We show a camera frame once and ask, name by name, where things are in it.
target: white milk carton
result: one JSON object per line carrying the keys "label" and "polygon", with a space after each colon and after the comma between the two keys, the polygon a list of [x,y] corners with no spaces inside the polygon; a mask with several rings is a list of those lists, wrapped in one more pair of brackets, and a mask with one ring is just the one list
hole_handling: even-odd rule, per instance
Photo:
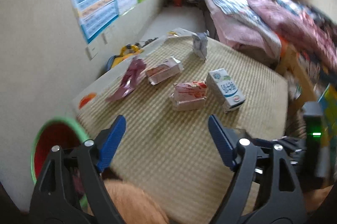
{"label": "white milk carton", "polygon": [[225,69],[210,71],[206,85],[221,103],[224,112],[238,109],[246,100]]}

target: desk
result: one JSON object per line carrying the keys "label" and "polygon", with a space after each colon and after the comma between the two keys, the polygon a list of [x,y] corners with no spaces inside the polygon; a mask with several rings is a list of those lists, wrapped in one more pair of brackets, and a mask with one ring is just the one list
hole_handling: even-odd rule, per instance
{"label": "desk", "polygon": [[[124,115],[127,130],[111,167],[124,180],[144,189],[174,220],[186,224],[210,221],[233,173],[225,167],[208,132],[207,120],[216,114],[224,126],[245,128],[252,137],[280,138],[288,103],[287,82],[249,57],[209,39],[208,59],[192,53],[191,38],[169,38],[145,57],[148,68],[174,56],[184,71],[158,85],[144,79],[126,98],[107,103],[120,78],[80,110],[78,120],[94,138]],[[169,95],[173,83],[204,80],[208,71],[225,68],[246,96],[243,106],[224,114],[209,92],[200,110],[175,112]],[[257,189],[252,187],[248,207]]]}

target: pink carton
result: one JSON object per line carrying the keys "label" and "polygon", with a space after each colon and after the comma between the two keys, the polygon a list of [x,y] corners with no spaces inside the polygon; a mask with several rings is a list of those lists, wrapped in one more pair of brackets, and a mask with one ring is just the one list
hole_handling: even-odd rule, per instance
{"label": "pink carton", "polygon": [[187,111],[201,109],[205,106],[207,86],[204,81],[174,84],[170,96],[173,110]]}
{"label": "pink carton", "polygon": [[145,74],[149,78],[149,82],[156,85],[183,70],[183,64],[179,60],[169,57],[155,68],[145,71]]}

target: green rim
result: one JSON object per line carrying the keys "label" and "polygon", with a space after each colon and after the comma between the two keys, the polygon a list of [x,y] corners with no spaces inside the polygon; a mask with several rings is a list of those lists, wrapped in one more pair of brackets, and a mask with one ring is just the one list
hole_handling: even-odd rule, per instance
{"label": "green rim", "polygon": [[[35,151],[36,151],[36,146],[37,143],[40,139],[40,136],[42,134],[42,132],[46,129],[46,127],[50,126],[51,124],[55,124],[55,123],[63,123],[65,125],[67,125],[69,128],[71,128],[71,130],[76,134],[76,136],[78,137],[79,141],[81,143],[85,142],[86,140],[90,139],[90,137],[87,135],[87,133],[85,132],[85,130],[82,128],[82,126],[74,119],[72,118],[67,118],[67,117],[55,117],[49,121],[47,121],[40,129],[40,131],[37,133],[34,142],[33,142],[33,146],[32,146],[32,152],[30,155],[30,172],[32,175],[32,180],[34,182],[34,184],[36,184],[36,176],[35,176],[35,168],[34,168],[34,155],[35,155]],[[87,205],[87,198],[86,196],[84,196],[81,200],[80,200],[80,204],[82,207]]]}

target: white floor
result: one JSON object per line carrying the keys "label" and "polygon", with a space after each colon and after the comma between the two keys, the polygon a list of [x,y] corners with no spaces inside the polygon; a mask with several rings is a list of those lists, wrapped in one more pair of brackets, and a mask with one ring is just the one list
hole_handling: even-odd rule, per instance
{"label": "white floor", "polygon": [[205,32],[206,26],[203,12],[197,7],[164,7],[146,30],[141,41],[159,38],[178,27],[195,33]]}

